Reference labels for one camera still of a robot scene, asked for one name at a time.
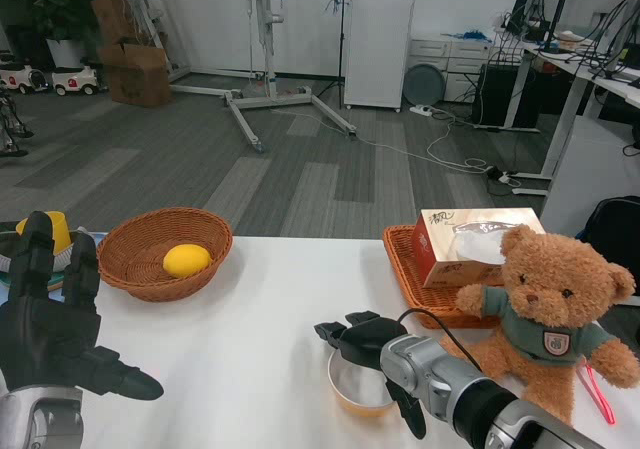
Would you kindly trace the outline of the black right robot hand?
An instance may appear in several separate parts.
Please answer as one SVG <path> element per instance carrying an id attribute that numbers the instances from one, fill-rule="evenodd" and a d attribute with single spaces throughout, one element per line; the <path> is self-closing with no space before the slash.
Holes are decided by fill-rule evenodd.
<path id="1" fill-rule="evenodd" d="M 316 324 L 314 330 L 348 362 L 379 372 L 382 371 L 380 357 L 385 344 L 408 334 L 397 320 L 371 311 L 347 314 L 346 320 L 350 327 L 339 322 L 324 322 Z M 384 378 L 387 393 L 397 403 L 401 417 L 412 434 L 422 440 L 427 429 L 419 401 L 387 376 Z"/>

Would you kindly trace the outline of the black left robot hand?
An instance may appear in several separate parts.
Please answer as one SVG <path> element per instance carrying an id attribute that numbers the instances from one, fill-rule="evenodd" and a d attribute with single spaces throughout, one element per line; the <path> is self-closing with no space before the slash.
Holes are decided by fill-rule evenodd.
<path id="1" fill-rule="evenodd" d="M 62 300 L 50 298 L 53 224 L 34 211 L 10 263 L 8 299 L 1 306 L 1 373 L 13 391 L 27 386 L 79 387 L 98 395 L 153 401 L 164 389 L 152 376 L 97 345 L 100 275 L 94 239 L 80 234 L 64 271 Z"/>

